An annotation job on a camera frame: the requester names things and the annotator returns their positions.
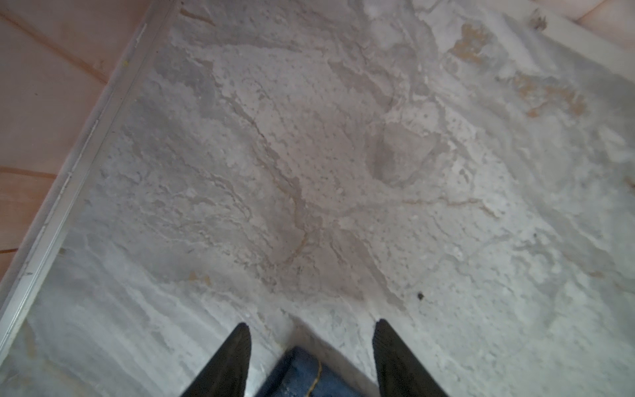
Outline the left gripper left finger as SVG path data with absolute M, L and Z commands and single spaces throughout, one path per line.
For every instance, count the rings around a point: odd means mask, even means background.
M 251 347 L 250 328 L 246 323 L 239 323 L 182 396 L 243 397 Z

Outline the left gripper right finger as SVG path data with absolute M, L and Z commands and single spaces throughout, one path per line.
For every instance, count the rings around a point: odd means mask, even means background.
M 448 397 L 386 319 L 376 323 L 372 347 L 381 396 Z

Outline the dark blue denim trousers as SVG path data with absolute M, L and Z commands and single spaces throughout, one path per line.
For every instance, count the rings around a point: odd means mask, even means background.
M 277 362 L 257 397 L 361 397 L 317 357 L 293 347 Z

